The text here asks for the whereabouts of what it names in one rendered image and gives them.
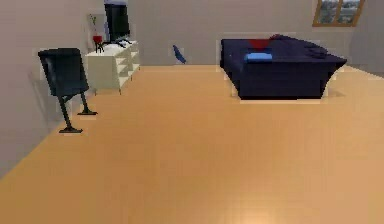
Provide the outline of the red pot house plant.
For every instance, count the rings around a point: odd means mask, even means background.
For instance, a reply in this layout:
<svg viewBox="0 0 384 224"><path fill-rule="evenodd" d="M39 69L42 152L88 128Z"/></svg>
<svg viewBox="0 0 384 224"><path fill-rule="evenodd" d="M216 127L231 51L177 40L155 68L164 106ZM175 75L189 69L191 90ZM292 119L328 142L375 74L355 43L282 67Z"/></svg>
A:
<svg viewBox="0 0 384 224"><path fill-rule="evenodd" d="M97 53L102 53L104 51L103 37L98 33L97 17L93 14L90 14L89 19L90 19L90 25L91 25L91 30L92 30L92 40L93 40L94 45L95 45L95 51Z"/></svg>

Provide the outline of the black television set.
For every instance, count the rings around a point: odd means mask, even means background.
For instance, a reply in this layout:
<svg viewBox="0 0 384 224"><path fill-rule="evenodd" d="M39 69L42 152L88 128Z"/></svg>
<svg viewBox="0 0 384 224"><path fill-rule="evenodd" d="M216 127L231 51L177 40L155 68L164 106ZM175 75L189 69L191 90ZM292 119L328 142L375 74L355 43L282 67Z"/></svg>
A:
<svg viewBox="0 0 384 224"><path fill-rule="evenodd" d="M109 41L121 47L122 41L129 42L130 28L128 22L128 8L123 2L105 3L105 12L108 24Z"/></svg>

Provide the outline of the wooden framed window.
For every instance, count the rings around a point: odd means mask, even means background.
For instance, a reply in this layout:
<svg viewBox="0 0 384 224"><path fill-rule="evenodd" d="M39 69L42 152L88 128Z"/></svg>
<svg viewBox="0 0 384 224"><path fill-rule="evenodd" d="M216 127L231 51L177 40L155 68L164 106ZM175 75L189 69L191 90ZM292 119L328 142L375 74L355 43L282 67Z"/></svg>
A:
<svg viewBox="0 0 384 224"><path fill-rule="evenodd" d="M313 27L356 27L366 0L317 0Z"/></svg>

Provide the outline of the white shelf cabinet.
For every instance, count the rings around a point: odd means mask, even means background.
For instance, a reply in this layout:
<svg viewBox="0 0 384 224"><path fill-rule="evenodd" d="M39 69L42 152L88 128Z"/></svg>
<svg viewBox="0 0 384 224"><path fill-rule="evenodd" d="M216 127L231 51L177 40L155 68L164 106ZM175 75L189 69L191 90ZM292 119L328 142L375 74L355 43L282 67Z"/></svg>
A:
<svg viewBox="0 0 384 224"><path fill-rule="evenodd" d="M121 91L123 85L140 69L137 41L105 45L103 51L88 53L85 59L87 79L95 92Z"/></svg>

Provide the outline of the light blue pillow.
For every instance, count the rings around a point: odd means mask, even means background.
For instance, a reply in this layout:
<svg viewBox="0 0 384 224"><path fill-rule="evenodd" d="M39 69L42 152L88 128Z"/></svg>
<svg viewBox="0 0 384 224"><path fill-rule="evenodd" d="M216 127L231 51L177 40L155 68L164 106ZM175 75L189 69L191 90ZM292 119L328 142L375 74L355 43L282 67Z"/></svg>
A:
<svg viewBox="0 0 384 224"><path fill-rule="evenodd" d="M244 60L246 62L256 62L256 61L265 61L265 60L272 60L273 56L269 53L264 52L253 52L248 53L244 56Z"/></svg>

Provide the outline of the black chair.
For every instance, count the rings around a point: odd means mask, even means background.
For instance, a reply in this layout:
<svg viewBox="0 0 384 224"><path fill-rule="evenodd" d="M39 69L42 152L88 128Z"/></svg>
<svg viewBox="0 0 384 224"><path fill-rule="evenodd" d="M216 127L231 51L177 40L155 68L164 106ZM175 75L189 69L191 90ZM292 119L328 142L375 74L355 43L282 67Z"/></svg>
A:
<svg viewBox="0 0 384 224"><path fill-rule="evenodd" d="M87 103L85 92L89 90L85 69L78 48L55 48L38 52L44 74L52 96L58 99L66 127L60 133L81 133L72 126L66 103L80 95L83 111L79 115L97 115Z"/></svg>

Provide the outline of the blue oblong object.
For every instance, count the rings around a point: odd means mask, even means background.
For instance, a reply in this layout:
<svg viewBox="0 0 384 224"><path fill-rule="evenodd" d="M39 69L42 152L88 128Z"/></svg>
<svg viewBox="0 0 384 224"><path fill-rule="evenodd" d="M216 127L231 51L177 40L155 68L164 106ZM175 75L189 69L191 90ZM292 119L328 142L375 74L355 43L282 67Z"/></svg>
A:
<svg viewBox="0 0 384 224"><path fill-rule="evenodd" d="M184 56L182 55L182 53L180 52L179 48L176 46L176 45L173 45L173 51L174 51L174 55L175 55L175 58L181 62L182 64L186 64L186 59L184 58Z"/></svg>

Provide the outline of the dark blue bed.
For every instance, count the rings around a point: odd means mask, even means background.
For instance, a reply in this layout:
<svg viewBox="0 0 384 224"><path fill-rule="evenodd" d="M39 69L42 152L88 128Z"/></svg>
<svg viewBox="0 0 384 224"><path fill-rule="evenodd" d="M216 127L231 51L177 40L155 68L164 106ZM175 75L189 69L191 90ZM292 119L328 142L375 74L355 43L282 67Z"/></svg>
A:
<svg viewBox="0 0 384 224"><path fill-rule="evenodd" d="M254 49L249 40L221 41L220 67L242 100L319 99L347 62L317 44L289 36L272 36L264 49ZM253 52L269 53L273 59L246 62L244 56Z"/></svg>

